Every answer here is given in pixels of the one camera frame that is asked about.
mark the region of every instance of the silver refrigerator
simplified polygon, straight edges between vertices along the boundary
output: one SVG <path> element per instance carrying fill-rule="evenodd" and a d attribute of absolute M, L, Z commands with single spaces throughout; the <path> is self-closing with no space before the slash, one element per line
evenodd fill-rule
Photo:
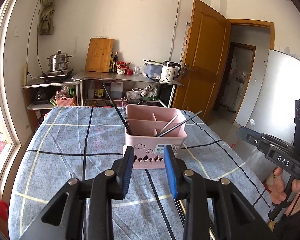
<path fill-rule="evenodd" d="M 300 99 L 300 60 L 269 50 L 266 73 L 246 127 L 292 143 L 297 99 Z M 253 145 L 239 140 L 234 150 L 261 181 L 275 168 Z"/>

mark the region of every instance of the pink plastic basket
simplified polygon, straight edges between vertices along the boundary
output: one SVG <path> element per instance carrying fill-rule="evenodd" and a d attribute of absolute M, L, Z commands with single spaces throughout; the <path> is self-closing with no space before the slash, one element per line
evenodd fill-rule
<path fill-rule="evenodd" d="M 63 97 L 63 98 L 55 98 L 55 99 L 56 99 L 57 106 L 76 106 L 77 105 L 75 96 L 73 98 Z"/>
<path fill-rule="evenodd" d="M 178 117 L 165 129 L 175 126 L 186 118 L 180 110 L 158 106 L 127 105 L 127 116 L 130 130 L 126 130 L 126 141 L 123 154 L 127 146 L 134 148 L 134 169 L 160 169 L 164 167 L 163 150 L 171 145 L 175 154 L 178 153 L 187 134 L 183 124 L 162 137 L 154 137 L 176 115 Z"/>

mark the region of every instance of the human hand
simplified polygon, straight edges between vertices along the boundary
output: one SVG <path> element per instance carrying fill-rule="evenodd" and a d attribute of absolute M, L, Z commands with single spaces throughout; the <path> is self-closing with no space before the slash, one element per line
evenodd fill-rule
<path fill-rule="evenodd" d="M 274 171 L 274 183 L 272 186 L 272 191 L 270 194 L 271 197 L 271 201 L 274 204 L 280 204 L 282 201 L 284 201 L 287 197 L 287 195 L 284 192 L 284 182 L 282 180 L 282 168 L 278 167 L 275 171 Z M 294 179 L 291 185 L 291 189 L 293 192 L 296 192 L 296 195 L 291 203 L 290 206 L 288 206 L 288 208 L 286 209 L 286 211 L 284 212 L 287 216 L 289 215 L 294 203 L 296 202 L 298 196 L 300 195 L 300 180 L 298 179 Z M 296 204 L 296 206 L 294 207 L 291 215 L 297 213 L 300 210 L 300 198 Z"/>

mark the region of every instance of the screw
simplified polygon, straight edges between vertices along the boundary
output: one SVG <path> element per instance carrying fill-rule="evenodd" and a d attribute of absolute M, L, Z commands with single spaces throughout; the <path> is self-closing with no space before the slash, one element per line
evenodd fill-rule
<path fill-rule="evenodd" d="M 105 171 L 105 175 L 106 176 L 112 176 L 114 174 L 114 171 L 113 170 L 106 170 Z"/>
<path fill-rule="evenodd" d="M 71 179 L 68 180 L 68 183 L 69 183 L 70 185 L 77 184 L 77 182 L 78 182 L 78 179 L 76 179 L 76 178 L 71 178 Z"/>
<path fill-rule="evenodd" d="M 230 180 L 227 179 L 227 178 L 222 178 L 221 179 L 221 183 L 222 183 L 222 185 L 229 185 L 230 184 Z"/>
<path fill-rule="evenodd" d="M 185 170 L 186 176 L 192 176 L 194 174 L 193 170 Z"/>

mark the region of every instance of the green curtain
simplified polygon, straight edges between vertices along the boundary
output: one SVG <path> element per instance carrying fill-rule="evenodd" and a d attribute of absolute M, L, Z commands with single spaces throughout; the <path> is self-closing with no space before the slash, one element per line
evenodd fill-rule
<path fill-rule="evenodd" d="M 54 2 L 55 0 L 42 0 L 44 9 L 41 13 L 40 24 L 38 33 L 42 35 L 52 35 L 54 31 L 52 15 L 55 11 Z"/>

